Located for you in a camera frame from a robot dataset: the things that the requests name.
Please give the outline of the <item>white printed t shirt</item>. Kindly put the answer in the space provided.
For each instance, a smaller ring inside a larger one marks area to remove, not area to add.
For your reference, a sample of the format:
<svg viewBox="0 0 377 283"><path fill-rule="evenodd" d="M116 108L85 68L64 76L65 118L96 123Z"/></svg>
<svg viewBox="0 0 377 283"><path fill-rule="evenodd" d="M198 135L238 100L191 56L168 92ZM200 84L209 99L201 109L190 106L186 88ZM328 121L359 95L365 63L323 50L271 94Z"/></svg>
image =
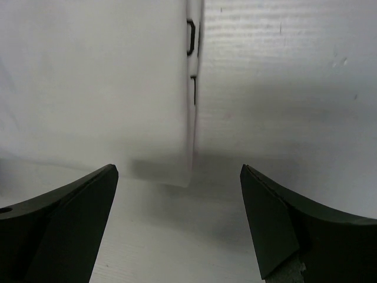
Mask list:
<svg viewBox="0 0 377 283"><path fill-rule="evenodd" d="M2 1L1 157L185 187L202 1Z"/></svg>

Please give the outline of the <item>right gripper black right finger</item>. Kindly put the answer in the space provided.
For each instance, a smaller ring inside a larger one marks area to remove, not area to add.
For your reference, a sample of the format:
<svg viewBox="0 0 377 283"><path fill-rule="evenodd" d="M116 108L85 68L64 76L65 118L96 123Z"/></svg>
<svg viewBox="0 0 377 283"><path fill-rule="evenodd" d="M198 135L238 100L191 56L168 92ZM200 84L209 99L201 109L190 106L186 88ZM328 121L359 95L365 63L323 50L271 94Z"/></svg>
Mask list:
<svg viewBox="0 0 377 283"><path fill-rule="evenodd" d="M248 165L240 182L264 281L376 281L375 219L317 203Z"/></svg>

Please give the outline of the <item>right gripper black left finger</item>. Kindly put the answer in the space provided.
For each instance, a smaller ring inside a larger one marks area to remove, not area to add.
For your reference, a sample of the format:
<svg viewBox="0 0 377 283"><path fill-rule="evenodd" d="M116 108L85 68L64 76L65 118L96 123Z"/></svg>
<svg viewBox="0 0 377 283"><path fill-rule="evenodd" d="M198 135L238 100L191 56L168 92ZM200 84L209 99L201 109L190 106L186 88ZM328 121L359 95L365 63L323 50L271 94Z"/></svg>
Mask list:
<svg viewBox="0 0 377 283"><path fill-rule="evenodd" d="M1 208L1 282L89 282L117 183L108 164Z"/></svg>

